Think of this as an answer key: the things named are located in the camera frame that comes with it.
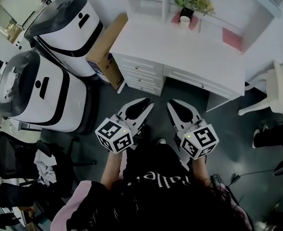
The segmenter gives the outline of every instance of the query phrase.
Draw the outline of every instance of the flowers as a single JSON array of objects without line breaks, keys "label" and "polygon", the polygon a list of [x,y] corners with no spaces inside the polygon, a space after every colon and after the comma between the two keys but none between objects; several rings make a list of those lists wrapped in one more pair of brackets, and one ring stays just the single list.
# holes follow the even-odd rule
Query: flowers
[{"label": "flowers", "polygon": [[198,11],[204,15],[215,14],[211,0],[174,0],[174,2],[185,8]]}]

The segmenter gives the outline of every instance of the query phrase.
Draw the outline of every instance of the pink sleeve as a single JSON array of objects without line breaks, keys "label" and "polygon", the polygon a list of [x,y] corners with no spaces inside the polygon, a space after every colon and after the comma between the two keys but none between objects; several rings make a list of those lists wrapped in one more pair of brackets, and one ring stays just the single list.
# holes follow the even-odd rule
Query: pink sleeve
[{"label": "pink sleeve", "polygon": [[66,221],[71,218],[73,212],[77,210],[81,202],[88,195],[90,188],[91,181],[89,180],[79,183],[68,203],[56,214],[50,226],[51,231],[67,231]]}]

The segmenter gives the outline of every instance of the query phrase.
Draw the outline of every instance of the desk drawer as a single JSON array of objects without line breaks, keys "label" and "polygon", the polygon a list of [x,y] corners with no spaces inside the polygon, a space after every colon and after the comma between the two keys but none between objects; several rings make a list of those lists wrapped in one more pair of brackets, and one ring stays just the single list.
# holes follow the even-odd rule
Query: desk drawer
[{"label": "desk drawer", "polygon": [[132,87],[138,90],[146,91],[146,92],[158,95],[158,96],[160,96],[161,94],[161,88],[147,86],[147,85],[140,84],[134,81],[126,81],[126,83],[129,87]]},{"label": "desk drawer", "polygon": [[115,54],[113,57],[116,59],[120,69],[135,71],[162,79],[162,64],[119,54]]},{"label": "desk drawer", "polygon": [[141,84],[150,85],[154,87],[161,88],[162,86],[162,80],[153,78],[153,77],[147,77],[144,75],[140,75],[138,73],[130,72],[130,71],[122,71],[123,77],[126,81],[135,81],[139,82]]},{"label": "desk drawer", "polygon": [[186,71],[164,66],[163,75],[206,89],[228,99],[233,99],[234,96],[231,90]]}]

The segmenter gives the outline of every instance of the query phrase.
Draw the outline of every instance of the black pants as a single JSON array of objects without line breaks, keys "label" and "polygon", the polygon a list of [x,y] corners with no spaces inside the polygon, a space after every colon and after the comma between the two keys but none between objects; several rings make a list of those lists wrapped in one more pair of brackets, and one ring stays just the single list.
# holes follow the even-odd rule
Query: black pants
[{"label": "black pants", "polygon": [[255,147],[283,145],[283,124],[258,133],[253,141]]}]

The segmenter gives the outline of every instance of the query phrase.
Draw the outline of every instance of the white chair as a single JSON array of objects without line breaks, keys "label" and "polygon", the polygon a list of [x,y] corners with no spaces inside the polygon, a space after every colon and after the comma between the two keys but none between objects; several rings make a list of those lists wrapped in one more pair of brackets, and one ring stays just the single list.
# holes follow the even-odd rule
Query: white chair
[{"label": "white chair", "polygon": [[283,114],[283,65],[279,65],[274,61],[274,69],[269,70],[266,74],[258,75],[250,82],[249,86],[245,87],[245,90],[252,89],[262,80],[266,81],[267,98],[259,103],[239,110],[238,114],[240,116],[247,112],[261,110],[267,107],[270,107],[275,113]]}]

